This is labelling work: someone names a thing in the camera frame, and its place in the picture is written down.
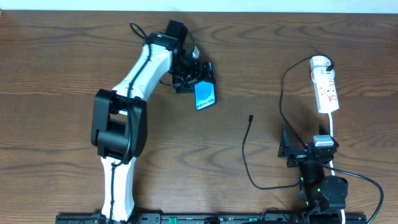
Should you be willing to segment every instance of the brown tabletop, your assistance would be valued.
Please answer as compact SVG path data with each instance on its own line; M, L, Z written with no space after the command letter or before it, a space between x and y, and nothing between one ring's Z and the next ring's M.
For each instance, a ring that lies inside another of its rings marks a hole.
M54 223L59 213L103 206L100 156L91 145L93 98L112 89L141 54L131 20L147 33L183 21L213 63L217 105L197 112L193 94L158 85L148 102L148 140L134 172L136 206L173 213L258 213L305 207L298 169L277 158L283 72L311 54L335 62L340 109L335 166L379 182L375 223L398 221L398 16L193 12L5 11L0 18L0 223ZM284 111L310 141L317 113L309 62L288 73ZM348 179L347 211L368 218L375 186Z

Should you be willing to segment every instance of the wooden table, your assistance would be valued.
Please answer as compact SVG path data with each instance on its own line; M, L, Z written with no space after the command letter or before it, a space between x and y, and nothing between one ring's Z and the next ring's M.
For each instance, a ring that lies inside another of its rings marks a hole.
M183 21L213 61L218 103L195 111L193 95L158 85L149 132L134 173L136 206L163 212L262 212L305 206L298 188L262 192L248 180L241 144L258 185L292 184L297 169L277 158L283 72L317 52L335 61L340 144L335 166L379 182L385 202L375 223L396 223L398 16L365 14L5 11L0 18L0 223L54 223L59 213L103 206L100 157L90 143L93 98L111 89L141 54L147 33ZM287 75L285 115L310 141L319 124L309 62ZM347 211L373 213L375 186L349 181Z

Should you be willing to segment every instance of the white power strip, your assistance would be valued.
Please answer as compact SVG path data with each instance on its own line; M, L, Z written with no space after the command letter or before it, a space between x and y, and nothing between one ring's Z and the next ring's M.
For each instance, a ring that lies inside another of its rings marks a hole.
M330 64L331 61L324 56L314 56L310 60L311 79L319 113L331 113L339 108L334 80L335 71L326 70Z

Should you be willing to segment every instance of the white background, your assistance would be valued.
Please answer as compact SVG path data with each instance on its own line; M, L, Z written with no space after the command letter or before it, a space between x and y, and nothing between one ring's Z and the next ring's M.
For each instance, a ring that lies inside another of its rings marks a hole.
M398 13L398 0L0 0L35 10Z

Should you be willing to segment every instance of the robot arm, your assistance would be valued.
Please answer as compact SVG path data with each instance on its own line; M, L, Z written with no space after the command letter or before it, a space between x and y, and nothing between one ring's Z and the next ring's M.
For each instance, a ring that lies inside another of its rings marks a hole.
M169 72L173 76L172 86L179 93L179 91L193 89L196 83L208 78L211 64L200 63L197 48L195 47L192 52L182 49L187 32L187 28L181 22L170 21L164 34L151 33L142 47L139 60L125 79L112 91L100 90L95 96L91 142L98 147L98 155L101 156L104 167L105 200L101 216L105 221L111 218L114 221L123 222L129 220L132 215L134 164L146 143L146 101L156 84L164 74ZM142 68L148 56L149 61ZM141 73L135 77L140 69L142 69ZM128 95L129 84L132 80L134 83ZM127 110L132 113L131 130L126 122L110 117L110 114L118 113L127 115ZM131 138L131 151L127 150L129 138ZM119 164L121 161L123 163L113 169L113 164Z

